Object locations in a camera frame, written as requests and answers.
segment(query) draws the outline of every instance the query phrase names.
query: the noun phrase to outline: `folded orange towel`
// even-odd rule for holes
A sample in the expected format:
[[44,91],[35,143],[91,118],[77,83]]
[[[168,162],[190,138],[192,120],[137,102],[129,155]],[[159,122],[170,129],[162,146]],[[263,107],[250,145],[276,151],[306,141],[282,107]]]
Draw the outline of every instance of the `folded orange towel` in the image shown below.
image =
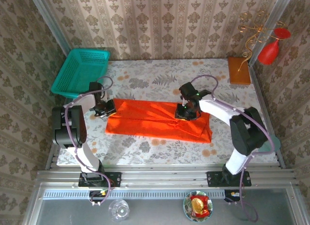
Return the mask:
[[114,99],[116,114],[108,118],[106,133],[149,136],[210,143],[208,113],[195,121],[174,118],[177,103]]

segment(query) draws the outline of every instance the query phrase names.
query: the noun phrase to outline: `wallpaper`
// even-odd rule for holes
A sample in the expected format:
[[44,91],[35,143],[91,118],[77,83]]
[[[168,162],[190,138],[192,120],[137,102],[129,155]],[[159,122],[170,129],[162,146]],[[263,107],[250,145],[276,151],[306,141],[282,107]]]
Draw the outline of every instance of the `wallpaper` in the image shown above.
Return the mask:
[[281,21],[291,38],[280,41],[270,65],[255,69],[286,165],[295,169],[310,211],[310,0],[291,0]]
[[[71,48],[105,48],[111,59],[239,56],[257,21],[276,0],[45,0]],[[240,13],[248,14],[239,17]]]
[[0,224],[21,224],[51,145],[50,87],[64,61],[32,0],[0,0]]

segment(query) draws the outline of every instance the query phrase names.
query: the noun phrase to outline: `gray floor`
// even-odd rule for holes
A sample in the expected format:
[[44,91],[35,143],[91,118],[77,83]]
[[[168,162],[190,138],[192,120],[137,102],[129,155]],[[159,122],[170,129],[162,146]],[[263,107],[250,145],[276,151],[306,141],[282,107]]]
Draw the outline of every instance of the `gray floor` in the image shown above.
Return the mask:
[[[183,212],[182,200],[127,200],[129,217],[120,223],[110,220],[108,207],[92,207],[88,200],[45,200],[37,225],[192,225]],[[255,206],[259,214],[257,225],[294,225],[292,210],[285,191],[248,190],[245,201]],[[228,205],[214,199],[214,210],[204,224],[248,225],[241,206]]]

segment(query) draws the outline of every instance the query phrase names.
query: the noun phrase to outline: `decorative plate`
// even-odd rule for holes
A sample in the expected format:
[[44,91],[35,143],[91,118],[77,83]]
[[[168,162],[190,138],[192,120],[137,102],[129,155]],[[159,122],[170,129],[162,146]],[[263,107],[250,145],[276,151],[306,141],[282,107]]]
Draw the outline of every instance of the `decorative plate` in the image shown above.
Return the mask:
[[184,199],[183,201],[183,210],[184,210],[184,213],[186,215],[187,218],[189,218],[191,221],[193,222],[204,222],[206,221],[208,218],[210,218],[211,214],[212,214],[212,210],[213,210],[213,203],[211,201],[211,199],[208,199],[208,209],[210,210],[210,215],[207,216],[207,217],[204,217],[204,218],[197,218],[195,215],[192,215],[192,202],[190,200],[190,198],[192,196],[195,196],[195,195],[203,195],[203,196],[207,196],[207,194],[205,192],[202,192],[202,191],[198,191],[198,190],[195,190],[195,191],[192,191],[190,192],[186,198]]

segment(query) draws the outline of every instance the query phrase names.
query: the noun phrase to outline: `plastic basket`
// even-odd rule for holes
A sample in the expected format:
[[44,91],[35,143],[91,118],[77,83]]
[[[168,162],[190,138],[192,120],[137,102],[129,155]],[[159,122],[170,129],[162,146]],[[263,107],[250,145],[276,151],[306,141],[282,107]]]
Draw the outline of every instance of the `plastic basket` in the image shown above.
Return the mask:
[[77,48],[70,51],[51,91],[67,98],[76,98],[88,91],[89,83],[105,75],[110,53],[105,50]]

